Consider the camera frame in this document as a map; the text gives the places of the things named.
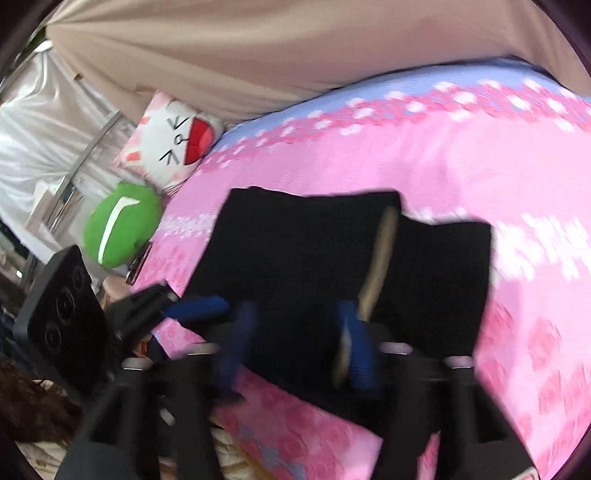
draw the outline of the orange ear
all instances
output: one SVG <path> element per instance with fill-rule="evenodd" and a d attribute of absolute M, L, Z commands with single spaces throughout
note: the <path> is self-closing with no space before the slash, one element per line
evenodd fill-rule
<path fill-rule="evenodd" d="M 135 152 L 130 152 L 125 157 L 127 161 L 139 161 L 142 159 L 142 154 L 140 151 L 136 150 Z"/>

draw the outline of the green cushion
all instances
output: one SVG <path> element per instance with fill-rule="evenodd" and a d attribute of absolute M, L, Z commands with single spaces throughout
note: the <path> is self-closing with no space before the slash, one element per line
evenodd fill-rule
<path fill-rule="evenodd" d="M 162 213 L 160 198 L 151 189 L 119 183 L 86 222 L 87 253 L 104 267 L 123 265 L 152 238 Z"/>

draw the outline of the black garment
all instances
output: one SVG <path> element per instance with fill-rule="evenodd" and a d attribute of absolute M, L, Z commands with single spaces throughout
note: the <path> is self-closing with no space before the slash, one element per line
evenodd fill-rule
<path fill-rule="evenodd" d="M 336 300 L 356 299 L 384 209 L 396 192 L 294 197 L 233 190 L 185 295 L 256 300 L 245 366 L 339 417 L 384 432 L 388 405 L 332 381 L 341 329 Z M 398 218 L 370 333 L 432 358 L 471 355 L 488 290 L 491 229 L 483 222 L 425 225 Z M 232 320 L 231 316 L 218 323 Z M 223 344 L 232 324 L 182 322 Z"/>

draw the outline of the cream fabric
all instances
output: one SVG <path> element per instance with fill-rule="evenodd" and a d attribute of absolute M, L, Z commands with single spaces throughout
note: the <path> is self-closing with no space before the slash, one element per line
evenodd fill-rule
<path fill-rule="evenodd" d="M 375 74 L 507 54 L 591 94 L 531 0 L 66 0 L 48 35 L 136 122 L 155 89 L 240 121 Z"/>

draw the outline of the pink blanket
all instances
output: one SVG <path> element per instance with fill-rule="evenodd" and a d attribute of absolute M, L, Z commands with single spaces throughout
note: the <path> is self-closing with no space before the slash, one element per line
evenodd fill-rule
<path fill-rule="evenodd" d="M 388 77 L 377 98 L 360 86 L 336 106 L 327 96 L 328 111 L 316 99 L 239 127 L 170 202 L 137 287 L 165 278 L 183 292 L 233 187 L 393 188 L 426 222 L 484 218 L 495 255 L 478 374 L 550 479 L 591 421 L 591 105 L 536 75 L 421 94 Z M 198 340 L 172 320 L 155 333 L 168 353 Z M 247 402 L 218 415 L 279 480 L 369 478 L 379 438 L 250 372 L 238 388 Z M 433 437 L 420 478 L 436 452 Z"/>

